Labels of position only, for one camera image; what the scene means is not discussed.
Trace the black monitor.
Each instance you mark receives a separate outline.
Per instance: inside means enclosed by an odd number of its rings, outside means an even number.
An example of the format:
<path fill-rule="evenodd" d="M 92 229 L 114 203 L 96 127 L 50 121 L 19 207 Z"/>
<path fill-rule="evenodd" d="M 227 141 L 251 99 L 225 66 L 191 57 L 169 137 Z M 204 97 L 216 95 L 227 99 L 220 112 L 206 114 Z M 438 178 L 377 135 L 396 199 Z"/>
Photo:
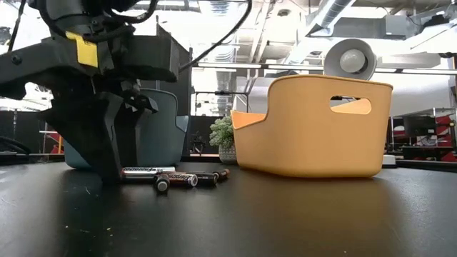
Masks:
<path fill-rule="evenodd" d="M 432 136 L 436 133 L 436 121 L 430 116 L 405 116 L 403 125 L 407 136 Z"/>

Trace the silver ventilation duct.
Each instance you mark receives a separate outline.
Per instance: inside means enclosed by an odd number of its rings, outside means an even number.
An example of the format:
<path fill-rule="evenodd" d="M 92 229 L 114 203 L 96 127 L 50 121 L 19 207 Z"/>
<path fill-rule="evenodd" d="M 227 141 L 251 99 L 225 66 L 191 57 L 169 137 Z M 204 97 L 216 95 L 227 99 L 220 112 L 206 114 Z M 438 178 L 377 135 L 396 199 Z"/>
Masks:
<path fill-rule="evenodd" d="M 322 0 L 317 10 L 305 16 L 298 26 L 297 43 L 283 64 L 301 64 L 318 43 L 311 35 L 321 30 L 331 31 L 343 12 L 355 2 L 356 0 Z"/>

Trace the blue plastic bin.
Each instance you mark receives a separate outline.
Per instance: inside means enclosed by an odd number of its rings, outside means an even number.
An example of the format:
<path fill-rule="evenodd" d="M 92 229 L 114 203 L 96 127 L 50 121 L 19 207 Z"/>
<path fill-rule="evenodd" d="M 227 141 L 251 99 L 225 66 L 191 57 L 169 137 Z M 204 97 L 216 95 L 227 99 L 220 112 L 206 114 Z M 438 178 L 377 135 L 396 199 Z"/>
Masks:
<path fill-rule="evenodd" d="M 159 111 L 141 123 L 138 166 L 172 166 L 181 160 L 189 117 L 177 114 L 178 100 L 168 91 L 142 89 L 153 99 Z"/>

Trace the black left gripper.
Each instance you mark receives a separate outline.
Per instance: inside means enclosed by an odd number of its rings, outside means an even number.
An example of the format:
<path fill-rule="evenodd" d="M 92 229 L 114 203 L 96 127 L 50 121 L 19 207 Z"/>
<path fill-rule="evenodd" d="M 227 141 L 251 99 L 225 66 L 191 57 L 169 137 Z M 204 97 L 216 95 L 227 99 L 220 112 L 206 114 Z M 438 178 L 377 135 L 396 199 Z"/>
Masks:
<path fill-rule="evenodd" d="M 0 54 L 0 97 L 22 99 L 26 84 L 50 90 L 57 101 L 38 117 L 51 125 L 102 178 L 120 180 L 121 167 L 138 166 L 141 123 L 159 111 L 138 80 L 175 82 L 176 45 L 167 36 L 137 35 L 159 0 L 136 16 L 140 0 L 22 0 L 39 12 L 49 37 Z M 97 45 L 99 67 L 80 64 L 69 31 Z"/>

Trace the green succulent in pot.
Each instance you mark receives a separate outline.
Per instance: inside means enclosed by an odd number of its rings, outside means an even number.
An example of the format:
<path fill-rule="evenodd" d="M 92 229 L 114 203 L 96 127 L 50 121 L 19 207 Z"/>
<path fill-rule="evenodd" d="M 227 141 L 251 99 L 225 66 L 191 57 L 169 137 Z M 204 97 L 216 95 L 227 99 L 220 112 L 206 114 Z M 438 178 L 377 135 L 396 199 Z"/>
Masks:
<path fill-rule="evenodd" d="M 210 125 L 210 129 L 210 145 L 218 147 L 221 162 L 237 164 L 231 117 L 225 116 L 221 119 L 216 119 L 214 123 Z"/>

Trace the yellow tape tag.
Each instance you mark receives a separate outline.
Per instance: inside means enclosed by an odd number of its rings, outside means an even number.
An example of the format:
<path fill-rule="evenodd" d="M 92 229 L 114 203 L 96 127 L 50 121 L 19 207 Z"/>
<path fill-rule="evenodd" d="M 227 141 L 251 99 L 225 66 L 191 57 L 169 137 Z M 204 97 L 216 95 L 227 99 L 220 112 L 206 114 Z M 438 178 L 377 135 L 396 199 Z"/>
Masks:
<path fill-rule="evenodd" d="M 97 45 L 83 39 L 81 35 L 66 31 L 66 37 L 76 42 L 76 55 L 80 64 L 99 67 Z"/>

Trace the red black storage case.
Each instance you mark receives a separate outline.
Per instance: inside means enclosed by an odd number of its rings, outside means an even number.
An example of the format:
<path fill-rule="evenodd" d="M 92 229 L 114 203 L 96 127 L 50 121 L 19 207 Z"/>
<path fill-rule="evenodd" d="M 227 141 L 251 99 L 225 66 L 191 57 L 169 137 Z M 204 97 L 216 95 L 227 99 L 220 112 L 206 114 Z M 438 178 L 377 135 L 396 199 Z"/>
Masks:
<path fill-rule="evenodd" d="M 436 142 L 433 147 L 435 160 L 457 163 L 456 122 L 450 115 L 435 117 Z"/>

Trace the black table frame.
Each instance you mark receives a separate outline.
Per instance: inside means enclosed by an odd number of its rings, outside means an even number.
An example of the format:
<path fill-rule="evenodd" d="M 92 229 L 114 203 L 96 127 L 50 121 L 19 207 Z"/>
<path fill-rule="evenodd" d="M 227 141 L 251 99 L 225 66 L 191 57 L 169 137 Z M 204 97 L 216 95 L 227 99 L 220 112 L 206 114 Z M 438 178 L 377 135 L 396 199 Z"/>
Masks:
<path fill-rule="evenodd" d="M 0 166 L 63 161 L 65 161 L 63 154 L 33 153 L 26 155 L 22 153 L 0 152 Z M 181 161 L 194 163 L 221 162 L 218 156 L 183 156 Z M 429 171 L 457 173 L 457 162 L 397 160 L 395 164 L 383 165 L 383 168 L 414 168 Z"/>

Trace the yellow plastic bin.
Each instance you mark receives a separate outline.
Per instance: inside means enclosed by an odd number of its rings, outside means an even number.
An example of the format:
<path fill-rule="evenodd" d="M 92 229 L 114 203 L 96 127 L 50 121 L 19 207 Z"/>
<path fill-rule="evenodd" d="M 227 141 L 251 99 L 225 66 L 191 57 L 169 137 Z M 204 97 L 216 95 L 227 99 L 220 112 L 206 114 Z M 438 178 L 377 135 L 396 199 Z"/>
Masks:
<path fill-rule="evenodd" d="M 264 114 L 231 112 L 239 166 L 301 178 L 381 171 L 393 87 L 324 75 L 274 80 Z"/>

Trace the white desk lamp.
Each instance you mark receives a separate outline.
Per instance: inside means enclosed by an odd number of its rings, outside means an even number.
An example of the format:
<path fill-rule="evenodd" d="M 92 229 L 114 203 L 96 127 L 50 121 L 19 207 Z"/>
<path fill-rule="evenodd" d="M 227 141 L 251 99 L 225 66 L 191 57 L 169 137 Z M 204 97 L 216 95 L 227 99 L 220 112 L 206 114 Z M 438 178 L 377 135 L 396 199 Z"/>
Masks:
<path fill-rule="evenodd" d="M 377 66 L 377 57 L 369 44 L 361 39 L 344 39 L 330 48 L 323 61 L 323 73 L 349 79 L 369 81 Z M 332 96 L 334 111 L 367 114 L 368 99 L 355 96 Z"/>

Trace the silver black AA battery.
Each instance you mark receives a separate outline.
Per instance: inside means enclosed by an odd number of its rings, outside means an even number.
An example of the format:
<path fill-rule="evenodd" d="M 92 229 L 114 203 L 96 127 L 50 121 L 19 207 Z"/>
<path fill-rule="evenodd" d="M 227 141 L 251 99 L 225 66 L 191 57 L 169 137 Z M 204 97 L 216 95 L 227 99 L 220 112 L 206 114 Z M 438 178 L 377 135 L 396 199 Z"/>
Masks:
<path fill-rule="evenodd" d="M 163 172 L 174 172 L 176 169 L 173 166 L 169 167 L 124 167 L 122 171 L 124 173 L 163 173 Z"/>

